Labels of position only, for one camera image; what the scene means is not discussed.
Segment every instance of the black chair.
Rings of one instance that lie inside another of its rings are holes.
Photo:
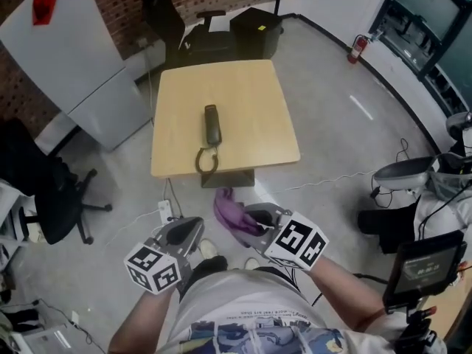
[[[55,244],[77,225],[82,241],[92,244],[82,224],[84,209],[111,211],[104,207],[82,203],[82,198],[96,170],[88,172],[84,181],[71,173],[61,158],[46,156],[35,144],[19,119],[0,125],[0,178],[23,194],[35,196],[36,216],[25,216],[20,208],[21,230],[29,236],[27,224],[39,223],[47,243]]]
[[[185,23],[172,0],[142,0],[146,22],[165,42],[165,68],[237,60],[235,37],[231,32],[210,32],[212,17],[226,15],[224,10],[200,12],[204,23],[193,28],[182,40]]]

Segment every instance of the fire extinguisher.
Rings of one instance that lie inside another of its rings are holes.
[[[357,37],[355,37],[351,52],[347,56],[348,61],[352,64],[356,64],[358,58],[361,56],[368,43],[369,38],[365,35],[359,34]]]

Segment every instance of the sneaker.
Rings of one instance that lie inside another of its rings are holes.
[[[218,256],[218,251],[216,246],[208,239],[203,239],[200,242],[200,253],[204,260],[209,260],[210,258]]]
[[[246,270],[254,270],[255,268],[259,268],[260,264],[255,258],[249,258],[244,265]]]

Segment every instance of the concrete floor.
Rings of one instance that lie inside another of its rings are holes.
[[[392,258],[380,254],[376,239],[363,236],[355,227],[358,208],[372,206],[368,199],[370,175],[283,190],[377,170],[395,161],[401,137],[408,140],[411,157],[430,154],[431,148],[400,103],[362,65],[348,63],[342,49],[301,21],[288,19],[283,26],[285,34],[280,37],[273,62],[302,159],[297,164],[257,170],[257,187],[238,189],[237,200],[250,203],[272,198],[281,206],[302,213],[330,239],[325,252],[328,257],[350,271],[387,278]],[[146,89],[146,85],[142,86],[148,101]],[[81,177],[91,168],[97,169],[86,203],[112,203],[114,210],[85,213],[86,225],[95,238],[92,246],[83,245],[75,229],[54,246],[31,245],[13,263],[18,283],[14,302],[41,297],[69,316],[72,310],[78,312],[80,325],[104,350],[142,294],[130,281],[123,258],[161,224],[156,208],[162,199],[164,181],[150,175],[151,141],[150,124],[111,153],[85,133],[77,135],[61,156]],[[213,218],[215,191],[201,189],[199,182],[197,176],[173,179],[184,214],[205,218],[204,236],[210,237],[220,254],[228,258],[230,268],[243,267],[248,257],[257,257],[256,253],[243,249]],[[388,199],[381,197],[381,202]],[[411,202],[411,196],[397,192],[392,207]],[[196,265],[200,260],[200,255],[194,254],[191,263]],[[316,287],[301,272],[296,277],[307,299],[314,300],[318,295]],[[165,330],[172,323],[177,304],[174,297]],[[341,324],[323,299],[315,308],[328,324]],[[48,316],[49,325],[63,321],[59,313],[42,307],[41,312]],[[75,353],[98,353],[86,346],[82,333],[73,328],[67,332],[74,336],[71,340],[76,345]]]

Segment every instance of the white refrigerator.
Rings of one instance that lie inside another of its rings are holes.
[[[0,41],[40,90],[112,150],[150,119],[150,109],[95,0],[57,0],[49,25],[33,26],[25,0],[0,26]]]

